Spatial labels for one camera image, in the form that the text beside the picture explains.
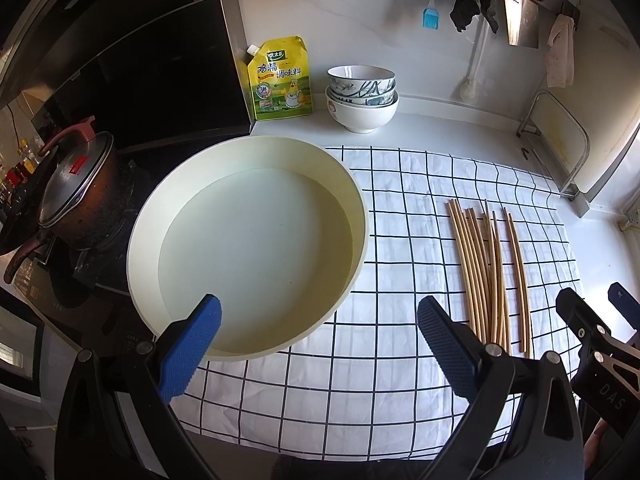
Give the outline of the person's right hand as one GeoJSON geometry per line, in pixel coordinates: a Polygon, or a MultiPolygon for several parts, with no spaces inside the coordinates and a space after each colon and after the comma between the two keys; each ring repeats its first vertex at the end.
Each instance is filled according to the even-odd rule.
{"type": "Polygon", "coordinates": [[[608,431],[608,423],[600,419],[592,430],[587,442],[584,446],[584,465],[588,469],[598,455],[600,441],[603,435],[608,431]]]}

